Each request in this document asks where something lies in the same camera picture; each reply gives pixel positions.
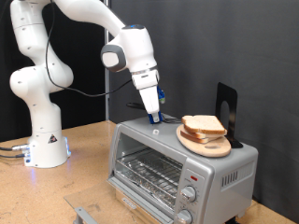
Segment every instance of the logo sticker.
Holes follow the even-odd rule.
[[[50,137],[49,143],[57,142],[57,138],[54,136],[54,134]]]

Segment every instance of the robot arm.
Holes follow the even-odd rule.
[[[147,29],[125,24],[99,0],[55,0],[71,20],[101,25],[115,37],[101,52],[103,65],[112,72],[128,68],[153,122],[161,121],[157,85],[159,73]]]
[[[32,136],[28,139],[26,166],[49,168],[63,164],[70,155],[62,135],[60,108],[50,101],[50,92],[62,90],[50,82],[46,66],[48,35],[42,9],[53,0],[14,0],[10,5],[11,20],[20,52],[32,59],[35,66],[14,72],[10,78],[13,92],[28,105]],[[157,84],[159,74],[153,48],[146,28],[125,26],[100,0],[55,0],[70,19],[92,22],[108,29],[115,38],[103,47],[102,62],[107,69],[118,72],[128,68],[151,122],[162,120],[159,112]],[[73,82],[73,72],[48,50],[51,79],[60,86]]]

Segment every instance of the bread slice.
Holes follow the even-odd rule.
[[[189,133],[225,134],[225,129],[215,116],[197,115],[182,118],[184,128]]]
[[[187,120],[192,120],[192,119],[193,119],[193,116],[185,115],[184,117],[181,118],[181,122],[183,124],[185,124],[187,122]]]
[[[193,137],[191,135],[189,135],[188,133],[184,132],[183,130],[180,130],[180,135],[183,136],[184,138],[187,138],[190,141],[196,142],[196,143],[201,143],[201,144],[205,144],[208,143],[210,141],[216,140],[219,137],[212,137],[212,138],[196,138]]]
[[[225,130],[225,133],[189,133],[184,127],[181,128],[181,131],[185,132],[186,134],[188,134],[191,137],[200,138],[200,139],[219,138],[219,137],[225,136],[227,134],[226,130]]]

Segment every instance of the black cable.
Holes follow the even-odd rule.
[[[180,119],[166,119],[163,114],[161,114],[161,115],[163,117],[164,123],[181,123]]]
[[[23,158],[25,157],[24,154],[19,154],[19,155],[16,155],[16,156],[4,156],[4,155],[0,155],[0,157],[4,157],[4,158]]]
[[[128,103],[126,106],[132,108],[132,109],[141,109],[141,110],[146,110],[146,107],[144,105],[139,104],[139,103]],[[162,122],[164,123],[181,123],[180,119],[166,119],[163,114],[161,114],[163,117]]]
[[[9,147],[0,147],[0,150],[2,150],[2,151],[12,151],[12,148],[9,148]]]
[[[6,11],[6,8],[7,8],[8,3],[11,2],[11,1],[12,1],[12,0],[7,0],[7,1],[4,3],[3,10],[2,10],[2,12],[1,12],[1,16],[0,16],[0,22],[1,22],[2,18],[3,18],[4,12]]]
[[[55,7],[54,7],[54,4],[53,4],[53,1],[50,0],[51,2],[51,6],[52,6],[52,12],[53,12],[53,21],[52,21],[52,26],[50,27],[50,32],[49,32],[49,37],[48,37],[48,43],[47,43],[47,48],[46,48],[46,68],[47,68],[47,72],[48,72],[48,77],[50,79],[50,82],[56,86],[56,87],[59,87],[59,88],[62,88],[64,90],[68,90],[68,91],[76,91],[78,93],[81,93],[85,96],[89,96],[89,97],[98,97],[98,96],[104,96],[104,95],[107,95],[107,94],[111,94],[112,92],[114,91],[118,91],[119,89],[121,89],[122,87],[124,87],[126,84],[128,84],[129,82],[131,82],[132,80],[130,79],[129,81],[126,81],[125,83],[123,83],[121,86],[119,86],[116,90],[114,91],[109,91],[109,92],[105,92],[105,93],[102,93],[102,94],[95,94],[95,95],[90,95],[90,94],[87,94],[83,91],[79,91],[79,90],[76,90],[76,89],[73,89],[73,88],[67,88],[67,87],[62,87],[62,86],[59,86],[57,85],[56,83],[53,82],[52,78],[50,77],[50,71],[49,71],[49,68],[48,68],[48,49],[49,49],[49,44],[50,44],[50,36],[51,36],[51,33],[52,33],[52,30],[53,30],[53,27],[54,27],[54,23],[55,23]]]

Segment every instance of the wooden board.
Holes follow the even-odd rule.
[[[218,138],[206,144],[195,143],[180,135],[183,124],[177,128],[177,137],[180,143],[187,149],[206,157],[223,157],[230,153],[231,144],[226,137]]]

